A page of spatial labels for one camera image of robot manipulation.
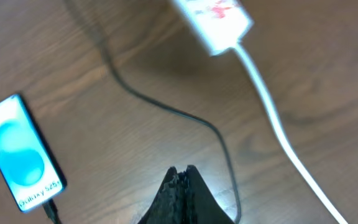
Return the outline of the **blue smartphone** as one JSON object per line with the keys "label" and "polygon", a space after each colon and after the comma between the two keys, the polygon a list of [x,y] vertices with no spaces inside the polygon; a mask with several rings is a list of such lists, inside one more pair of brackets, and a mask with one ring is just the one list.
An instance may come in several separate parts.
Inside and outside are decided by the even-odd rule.
{"label": "blue smartphone", "polygon": [[0,102],[0,172],[22,213],[65,190],[67,181],[23,97]]}

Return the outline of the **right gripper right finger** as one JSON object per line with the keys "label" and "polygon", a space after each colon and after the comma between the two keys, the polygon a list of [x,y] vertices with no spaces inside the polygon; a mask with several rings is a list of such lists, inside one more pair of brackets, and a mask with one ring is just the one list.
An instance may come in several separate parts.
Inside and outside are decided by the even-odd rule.
{"label": "right gripper right finger", "polygon": [[211,191],[194,165],[186,168],[188,188],[186,193],[186,223],[234,224],[218,205]]}

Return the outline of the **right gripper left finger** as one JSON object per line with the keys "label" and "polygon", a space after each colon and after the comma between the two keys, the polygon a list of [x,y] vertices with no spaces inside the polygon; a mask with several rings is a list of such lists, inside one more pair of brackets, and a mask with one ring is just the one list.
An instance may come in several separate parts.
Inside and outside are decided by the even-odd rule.
{"label": "right gripper left finger", "polygon": [[185,202],[185,178],[170,167],[157,194],[138,224],[181,224]]}

